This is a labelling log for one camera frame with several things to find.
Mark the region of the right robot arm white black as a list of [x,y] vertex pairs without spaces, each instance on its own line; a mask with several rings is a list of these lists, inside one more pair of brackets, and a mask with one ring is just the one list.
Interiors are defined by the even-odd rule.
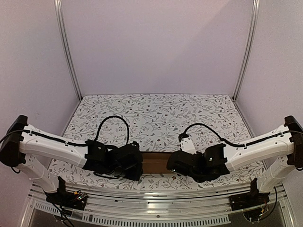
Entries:
[[245,195],[248,206],[255,206],[293,170],[303,168],[303,128],[293,116],[285,117],[278,128],[261,136],[231,143],[220,137],[220,144],[197,153],[192,139],[184,131],[179,135],[181,149],[173,152],[166,169],[189,176],[197,183],[212,181],[243,166],[276,157],[261,177],[252,181],[253,188]]

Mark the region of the brown cardboard box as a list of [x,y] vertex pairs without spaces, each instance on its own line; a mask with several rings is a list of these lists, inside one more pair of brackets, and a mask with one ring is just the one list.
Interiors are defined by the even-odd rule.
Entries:
[[166,168],[170,156],[165,152],[142,152],[143,174],[171,174]]

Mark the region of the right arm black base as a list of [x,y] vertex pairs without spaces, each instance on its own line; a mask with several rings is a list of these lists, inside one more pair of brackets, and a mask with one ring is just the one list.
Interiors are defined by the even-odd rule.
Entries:
[[249,209],[255,206],[265,205],[269,202],[269,192],[261,193],[257,187],[257,178],[250,183],[250,191],[232,195],[229,197],[229,203],[232,211],[248,209],[243,213],[245,219],[249,222],[258,222],[264,215],[264,208]]

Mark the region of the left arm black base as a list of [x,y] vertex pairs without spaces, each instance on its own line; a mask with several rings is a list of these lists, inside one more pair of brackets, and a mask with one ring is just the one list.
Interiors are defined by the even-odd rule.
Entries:
[[72,208],[76,210],[84,210],[88,195],[86,192],[82,192],[81,190],[77,190],[74,192],[66,191],[66,183],[59,176],[58,179],[58,187],[55,192],[45,192],[47,201],[53,203],[55,205],[59,205],[61,207]]

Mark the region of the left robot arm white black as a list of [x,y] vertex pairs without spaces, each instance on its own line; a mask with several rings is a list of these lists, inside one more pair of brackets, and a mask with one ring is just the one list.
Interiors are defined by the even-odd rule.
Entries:
[[41,131],[27,120],[27,116],[18,116],[0,140],[0,161],[25,173],[60,205],[71,200],[63,189],[64,180],[50,173],[35,156],[57,159],[109,179],[139,181],[143,174],[143,156],[137,142],[118,148],[97,139],[71,140]]

